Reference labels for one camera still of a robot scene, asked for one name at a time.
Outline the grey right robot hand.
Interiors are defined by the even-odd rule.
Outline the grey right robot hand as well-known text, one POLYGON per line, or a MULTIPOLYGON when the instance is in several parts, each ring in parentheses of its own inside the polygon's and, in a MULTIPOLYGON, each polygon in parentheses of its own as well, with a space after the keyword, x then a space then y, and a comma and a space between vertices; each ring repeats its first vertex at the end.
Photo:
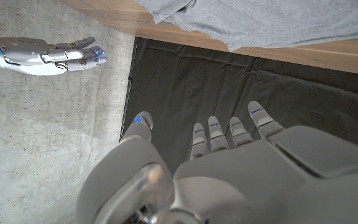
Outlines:
POLYGON ((94 37, 49 44, 43 39, 0 37, 0 68, 29 75, 60 75, 87 70, 105 62, 105 51, 91 47, 94 37))

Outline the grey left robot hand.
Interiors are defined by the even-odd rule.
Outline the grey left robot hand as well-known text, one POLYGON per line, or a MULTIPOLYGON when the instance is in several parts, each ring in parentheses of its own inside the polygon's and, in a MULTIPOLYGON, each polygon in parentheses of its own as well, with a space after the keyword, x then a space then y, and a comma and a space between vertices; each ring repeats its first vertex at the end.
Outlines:
POLYGON ((358 146, 308 126, 282 127, 248 105, 261 138, 237 117, 196 123, 189 161, 171 174, 143 111, 90 172, 76 223, 358 223, 358 146))

